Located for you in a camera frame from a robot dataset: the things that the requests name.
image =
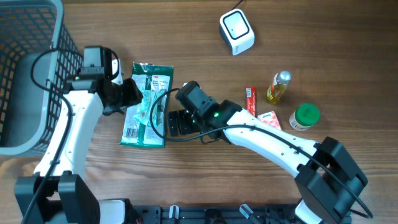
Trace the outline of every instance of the white device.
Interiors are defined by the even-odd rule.
[[[233,9],[221,16],[220,34],[233,55],[244,52],[254,44],[254,32],[240,9]]]

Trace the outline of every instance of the small bottle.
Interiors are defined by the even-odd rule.
[[[321,113],[311,104],[304,103],[295,110],[289,118],[289,123],[297,131],[306,131],[319,121]]]
[[[280,73],[275,75],[274,82],[272,82],[267,91],[268,103],[276,104],[279,102],[279,98],[287,89],[287,85],[289,84],[291,78],[292,75],[288,71],[281,71]]]

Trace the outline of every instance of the barcode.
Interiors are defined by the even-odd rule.
[[[138,129],[127,128],[126,138],[138,138]]]
[[[246,97],[251,97],[251,89],[250,88],[246,89]]]
[[[140,119],[144,119],[144,116],[145,116],[145,112],[142,112],[141,114],[139,114]]]

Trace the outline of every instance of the wood grain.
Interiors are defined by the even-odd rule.
[[[247,1],[254,47],[233,57],[218,33],[229,1],[67,4],[65,22],[80,49],[115,50],[127,74],[132,62],[173,65],[173,87],[196,80],[219,102],[245,104],[257,87],[257,112],[274,110],[288,133],[341,141],[369,179],[361,198],[373,220],[398,222],[398,5],[395,1]],[[277,106],[264,95],[272,77],[292,73]],[[294,131],[290,114],[302,103],[321,110],[320,122]],[[180,109],[171,100],[169,110]],[[295,203],[293,178],[256,153],[225,142],[168,142],[165,149],[119,145],[124,116],[101,117],[86,162],[86,182],[99,199],[136,205]],[[0,157],[0,223],[18,223],[16,179],[39,158]]]

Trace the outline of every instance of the silver bottle cap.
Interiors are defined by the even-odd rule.
[[[286,84],[292,78],[292,74],[288,71],[281,71],[278,75],[278,83]]]

